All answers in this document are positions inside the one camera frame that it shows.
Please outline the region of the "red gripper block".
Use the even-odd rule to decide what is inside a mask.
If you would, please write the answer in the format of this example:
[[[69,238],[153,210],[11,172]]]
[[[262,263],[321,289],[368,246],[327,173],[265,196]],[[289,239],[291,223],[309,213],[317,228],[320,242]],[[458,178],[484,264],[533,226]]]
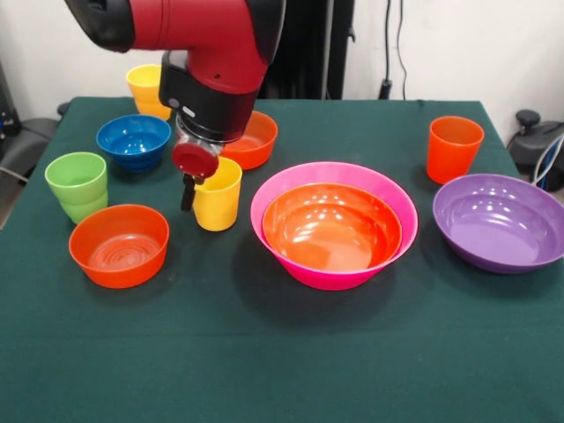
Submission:
[[[182,142],[174,146],[172,160],[184,173],[181,210],[190,212],[196,193],[194,178],[205,180],[213,176],[219,167],[218,154],[213,151],[211,145]]]

